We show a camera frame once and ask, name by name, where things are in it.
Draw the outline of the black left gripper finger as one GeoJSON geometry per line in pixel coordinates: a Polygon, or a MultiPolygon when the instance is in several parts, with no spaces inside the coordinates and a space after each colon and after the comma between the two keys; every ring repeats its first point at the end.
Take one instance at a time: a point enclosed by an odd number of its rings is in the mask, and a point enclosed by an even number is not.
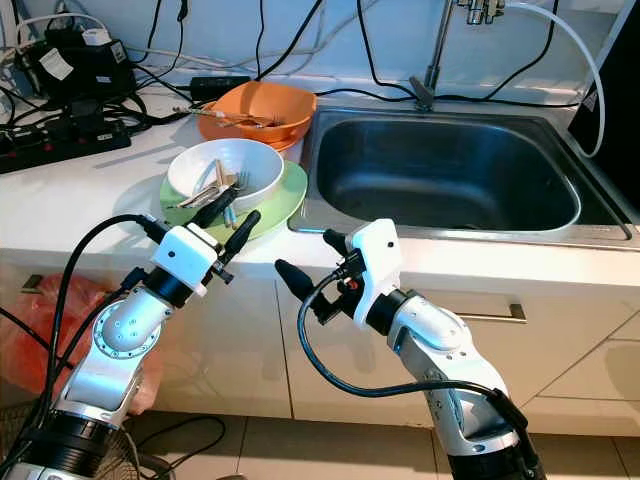
{"type": "Polygon", "coordinates": [[[253,228],[259,224],[261,214],[259,210],[253,210],[247,218],[239,224],[239,228],[234,230],[227,241],[227,257],[237,256],[246,243],[250,241],[253,228]]]}
{"type": "Polygon", "coordinates": [[[202,206],[195,214],[195,224],[197,227],[209,228],[211,224],[215,223],[215,220],[224,218],[224,211],[236,201],[239,192],[241,192],[241,187],[230,186],[221,192],[214,201],[202,206]]]}

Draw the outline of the white bowl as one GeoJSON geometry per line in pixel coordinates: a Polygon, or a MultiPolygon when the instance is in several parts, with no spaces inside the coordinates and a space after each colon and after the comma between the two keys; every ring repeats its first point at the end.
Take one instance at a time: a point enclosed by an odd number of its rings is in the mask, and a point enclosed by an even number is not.
{"type": "Polygon", "coordinates": [[[177,206],[209,186],[215,160],[225,174],[247,173],[247,182],[232,205],[237,214],[247,214],[273,195],[283,177],[283,156],[265,143],[243,138],[205,141],[174,157],[161,189],[161,205],[177,206]]]}

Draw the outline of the orange plastic bowl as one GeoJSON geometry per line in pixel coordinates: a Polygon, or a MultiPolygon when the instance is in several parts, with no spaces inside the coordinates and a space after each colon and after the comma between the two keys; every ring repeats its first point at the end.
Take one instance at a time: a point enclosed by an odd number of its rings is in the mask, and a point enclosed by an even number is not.
{"type": "Polygon", "coordinates": [[[197,115],[196,127],[205,140],[244,138],[283,152],[305,137],[317,109],[317,97],[315,93],[288,84],[251,81],[234,87],[204,109],[261,116],[276,123],[273,127],[255,128],[246,124],[223,124],[214,116],[197,115]]]}

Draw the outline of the light green plate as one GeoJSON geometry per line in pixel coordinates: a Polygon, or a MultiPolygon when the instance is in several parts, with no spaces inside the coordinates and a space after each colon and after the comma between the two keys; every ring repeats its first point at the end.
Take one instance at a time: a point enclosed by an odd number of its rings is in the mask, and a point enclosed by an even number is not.
{"type": "MultiPolygon", "coordinates": [[[[301,166],[293,163],[285,164],[282,183],[276,188],[276,192],[256,206],[261,218],[259,224],[252,229],[250,241],[256,241],[257,238],[268,236],[274,230],[284,227],[289,216],[300,209],[305,200],[306,186],[307,175],[301,166]]],[[[170,186],[168,180],[161,182],[159,202],[166,223],[186,224],[195,215],[196,209],[193,207],[177,206],[183,198],[170,186]]]]}

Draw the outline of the white sink base cabinet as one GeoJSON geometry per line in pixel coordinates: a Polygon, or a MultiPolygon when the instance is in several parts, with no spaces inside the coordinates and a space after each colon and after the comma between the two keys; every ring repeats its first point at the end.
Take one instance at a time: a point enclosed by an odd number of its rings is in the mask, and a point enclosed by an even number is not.
{"type": "MultiPolygon", "coordinates": [[[[407,243],[404,288],[454,312],[507,314],[526,324],[471,321],[535,433],[640,436],[640,252],[407,243]]],[[[298,303],[276,278],[284,257],[319,276],[334,255],[305,236],[261,243],[165,326],[157,410],[365,422],[428,428],[420,394],[347,396],[326,384],[294,332],[298,303]]]]}

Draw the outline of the small black power adapter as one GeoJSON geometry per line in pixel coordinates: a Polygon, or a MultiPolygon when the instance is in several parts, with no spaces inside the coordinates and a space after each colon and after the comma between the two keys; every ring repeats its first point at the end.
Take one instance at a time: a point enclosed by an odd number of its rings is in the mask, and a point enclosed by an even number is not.
{"type": "Polygon", "coordinates": [[[218,100],[233,88],[251,81],[250,76],[200,76],[187,84],[188,96],[195,102],[218,100]]]}

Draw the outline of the stainless steel sink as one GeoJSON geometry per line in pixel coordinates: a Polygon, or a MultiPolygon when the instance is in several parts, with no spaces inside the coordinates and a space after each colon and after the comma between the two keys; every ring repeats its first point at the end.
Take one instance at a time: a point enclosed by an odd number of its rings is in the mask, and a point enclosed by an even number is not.
{"type": "Polygon", "coordinates": [[[540,116],[321,106],[297,232],[387,218],[403,238],[640,251],[640,227],[540,116]]]}

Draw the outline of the black power strip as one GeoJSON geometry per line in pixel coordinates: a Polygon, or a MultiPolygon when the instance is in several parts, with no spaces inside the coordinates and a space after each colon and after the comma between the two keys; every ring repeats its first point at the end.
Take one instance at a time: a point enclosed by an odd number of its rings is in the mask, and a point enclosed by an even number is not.
{"type": "Polygon", "coordinates": [[[0,173],[19,172],[74,157],[127,148],[131,133],[120,120],[60,119],[42,125],[19,125],[1,133],[0,173]]]}

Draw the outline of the metal sink faucet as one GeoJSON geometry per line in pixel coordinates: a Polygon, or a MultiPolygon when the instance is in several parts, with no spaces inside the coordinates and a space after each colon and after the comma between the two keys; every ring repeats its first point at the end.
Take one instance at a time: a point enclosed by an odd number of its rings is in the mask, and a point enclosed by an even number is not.
{"type": "Polygon", "coordinates": [[[434,108],[436,87],[442,73],[442,56],[454,10],[465,10],[463,19],[468,26],[480,26],[480,24],[492,24],[495,18],[502,17],[506,3],[507,0],[445,0],[438,27],[436,27],[435,42],[428,68],[425,70],[425,77],[422,79],[416,76],[410,77],[416,110],[421,113],[430,113],[434,108]]]}

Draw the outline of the black charger box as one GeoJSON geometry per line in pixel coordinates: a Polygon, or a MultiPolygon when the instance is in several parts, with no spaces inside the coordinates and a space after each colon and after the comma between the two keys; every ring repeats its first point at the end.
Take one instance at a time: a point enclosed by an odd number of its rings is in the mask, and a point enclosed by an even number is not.
{"type": "Polygon", "coordinates": [[[61,28],[46,32],[45,41],[31,49],[35,73],[50,99],[82,95],[124,93],[136,87],[131,61],[122,41],[84,46],[83,29],[61,28]]]}

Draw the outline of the orange plastic bag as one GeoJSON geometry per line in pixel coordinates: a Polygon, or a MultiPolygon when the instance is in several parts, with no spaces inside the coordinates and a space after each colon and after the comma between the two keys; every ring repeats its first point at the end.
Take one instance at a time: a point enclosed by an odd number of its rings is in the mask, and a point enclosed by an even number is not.
{"type": "MultiPolygon", "coordinates": [[[[9,308],[10,314],[22,320],[31,329],[32,334],[24,332],[12,321],[1,326],[1,378],[9,381],[14,387],[36,394],[44,389],[47,367],[47,351],[44,343],[50,338],[52,315],[54,315],[60,274],[41,276],[29,292],[19,292],[15,302],[9,308]]],[[[63,323],[59,334],[58,347],[64,351],[88,319],[93,308],[100,306],[108,297],[110,289],[97,282],[74,275],[70,279],[67,305],[64,307],[63,323]]],[[[141,415],[154,407],[157,389],[163,380],[163,357],[159,347],[152,349],[143,361],[142,383],[137,394],[134,394],[129,413],[141,415]]]]}

